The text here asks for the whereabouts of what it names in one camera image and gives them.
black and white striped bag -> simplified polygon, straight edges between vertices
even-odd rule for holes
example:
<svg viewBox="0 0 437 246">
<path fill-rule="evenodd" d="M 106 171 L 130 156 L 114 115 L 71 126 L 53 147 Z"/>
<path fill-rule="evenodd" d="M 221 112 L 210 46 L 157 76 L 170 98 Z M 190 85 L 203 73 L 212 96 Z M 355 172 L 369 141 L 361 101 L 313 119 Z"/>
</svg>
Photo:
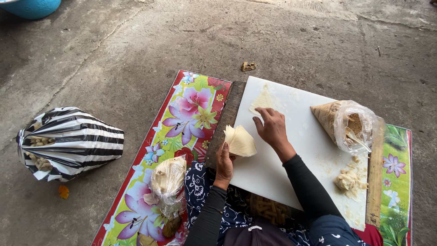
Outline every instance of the black and white striped bag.
<svg viewBox="0 0 437 246">
<path fill-rule="evenodd" d="M 21 162 L 38 180 L 66 182 L 120 158 L 124 132 L 76 107 L 64 107 L 37 116 L 16 140 Z"/>
</svg>

floral mat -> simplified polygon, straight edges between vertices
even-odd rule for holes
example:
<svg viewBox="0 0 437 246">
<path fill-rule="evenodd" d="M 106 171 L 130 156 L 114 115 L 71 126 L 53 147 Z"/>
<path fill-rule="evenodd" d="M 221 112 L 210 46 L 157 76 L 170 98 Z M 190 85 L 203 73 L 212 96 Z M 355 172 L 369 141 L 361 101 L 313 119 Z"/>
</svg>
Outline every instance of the floral mat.
<svg viewBox="0 0 437 246">
<path fill-rule="evenodd" d="M 413 245 L 411 131 L 387 125 L 382 164 L 381 225 L 384 246 Z"/>
<path fill-rule="evenodd" d="M 230 85 L 178 72 L 91 246 L 139 246 L 140 239 L 148 245 L 182 241 L 183 224 L 172 238 L 164 237 L 168 220 L 160 204 L 148 205 L 143 196 L 151 193 L 150 174 L 162 161 L 186 154 L 188 164 L 203 162 Z"/>
</svg>

plastic spoon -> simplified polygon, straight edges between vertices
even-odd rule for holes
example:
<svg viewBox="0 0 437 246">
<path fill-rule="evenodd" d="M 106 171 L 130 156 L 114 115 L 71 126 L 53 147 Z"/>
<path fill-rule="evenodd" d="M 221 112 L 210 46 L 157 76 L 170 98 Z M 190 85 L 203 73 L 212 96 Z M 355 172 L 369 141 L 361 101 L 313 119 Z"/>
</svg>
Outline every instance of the plastic spoon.
<svg viewBox="0 0 437 246">
<path fill-rule="evenodd" d="M 352 129 L 350 129 L 349 127 L 346 127 L 346 135 L 351 138 L 352 140 L 354 140 L 355 142 L 361 144 L 369 153 L 372 152 L 372 150 L 365 144 L 363 143 L 361 140 L 359 140 L 356 136 L 355 133 Z"/>
</svg>

concrete floor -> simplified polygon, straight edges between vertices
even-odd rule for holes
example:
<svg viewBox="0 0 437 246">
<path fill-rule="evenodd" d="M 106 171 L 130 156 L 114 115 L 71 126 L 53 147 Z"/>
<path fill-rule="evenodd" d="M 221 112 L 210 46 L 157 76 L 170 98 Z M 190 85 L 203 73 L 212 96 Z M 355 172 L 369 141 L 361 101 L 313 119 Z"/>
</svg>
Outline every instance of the concrete floor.
<svg viewBox="0 0 437 246">
<path fill-rule="evenodd" d="M 64 0 L 38 21 L 1 11 L 0 245 L 89 245 L 179 69 L 353 99 L 410 128 L 414 245 L 433 245 L 436 14 L 427 0 Z M 243 61 L 258 67 L 243 73 Z M 67 200 L 12 140 L 61 106 L 125 131 L 123 157 L 68 182 Z"/>
</svg>

wooden plank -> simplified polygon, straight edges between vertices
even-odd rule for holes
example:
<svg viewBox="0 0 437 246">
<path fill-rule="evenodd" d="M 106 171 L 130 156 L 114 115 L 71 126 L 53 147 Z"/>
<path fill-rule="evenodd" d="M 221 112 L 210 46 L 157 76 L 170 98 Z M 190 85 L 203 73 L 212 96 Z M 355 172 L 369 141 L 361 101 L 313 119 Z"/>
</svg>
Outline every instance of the wooden plank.
<svg viewBox="0 0 437 246">
<path fill-rule="evenodd" d="M 368 190 L 366 200 L 365 222 L 379 228 L 379 216 L 381 215 L 381 192 L 382 192 L 382 155 L 384 145 L 384 130 L 380 128 L 376 136 L 375 144 L 368 164 Z"/>
<path fill-rule="evenodd" d="M 225 134 L 223 131 L 226 129 L 227 125 L 234 126 L 245 87 L 245 82 L 235 81 L 229 88 L 225 106 L 223 107 L 217 128 L 215 129 L 211 143 L 208 146 L 208 151 L 205 155 L 205 166 L 209 168 L 215 169 L 215 153 L 222 147 L 222 143 L 225 140 Z"/>
</svg>

